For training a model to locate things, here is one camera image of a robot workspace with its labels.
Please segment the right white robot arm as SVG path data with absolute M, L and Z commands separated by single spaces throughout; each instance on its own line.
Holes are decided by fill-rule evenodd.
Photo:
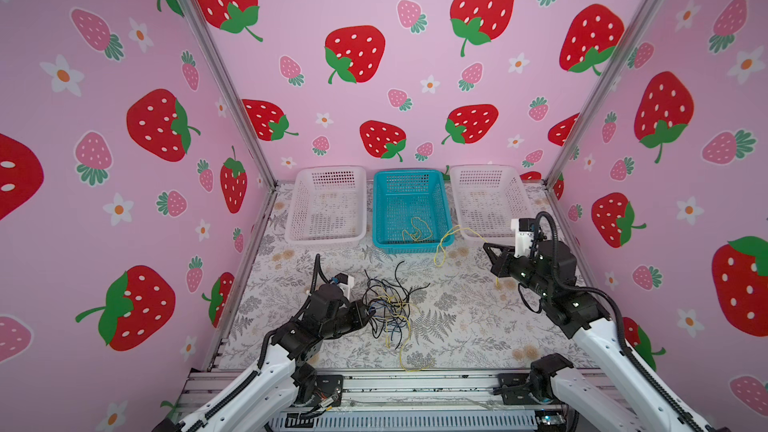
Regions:
M 578 285 L 577 258 L 559 239 L 554 218 L 540 212 L 514 221 L 513 230 L 514 245 L 483 245 L 492 274 L 534 293 L 539 299 L 534 313 L 544 314 L 586 352 L 623 399 L 593 388 L 559 353 L 532 362 L 525 383 L 501 385 L 495 394 L 559 402 L 600 431 L 712 430 L 630 346 L 616 302 L 600 289 Z

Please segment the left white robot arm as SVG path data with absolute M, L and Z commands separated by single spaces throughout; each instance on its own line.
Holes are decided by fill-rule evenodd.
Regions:
M 258 360 L 199 409 L 175 422 L 163 419 L 156 431 L 258 431 L 295 403 L 312 400 L 317 372 L 309 361 L 328 340 L 365 328 L 372 312 L 352 300 L 355 280 L 325 276 L 314 260 L 310 291 L 299 311 L 264 336 Z

